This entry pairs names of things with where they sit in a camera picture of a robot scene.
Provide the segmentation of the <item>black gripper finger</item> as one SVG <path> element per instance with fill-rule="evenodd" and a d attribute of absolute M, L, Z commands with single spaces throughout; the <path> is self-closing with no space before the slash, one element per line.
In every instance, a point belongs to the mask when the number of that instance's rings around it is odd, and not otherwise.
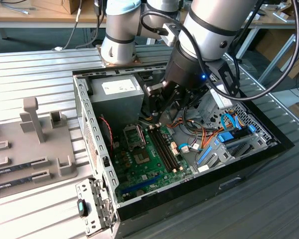
<path fill-rule="evenodd" d="M 161 120 L 175 120 L 178 113 L 185 107 L 198 104 L 199 100 L 208 92 L 207 86 L 197 89 L 176 87 L 167 96 L 163 97 Z"/>
<path fill-rule="evenodd" d="M 163 117 L 163 97 L 162 90 L 166 81 L 162 81 L 155 85 L 144 84 L 143 90 L 146 97 L 146 103 L 149 114 L 155 124 L 166 124 Z"/>

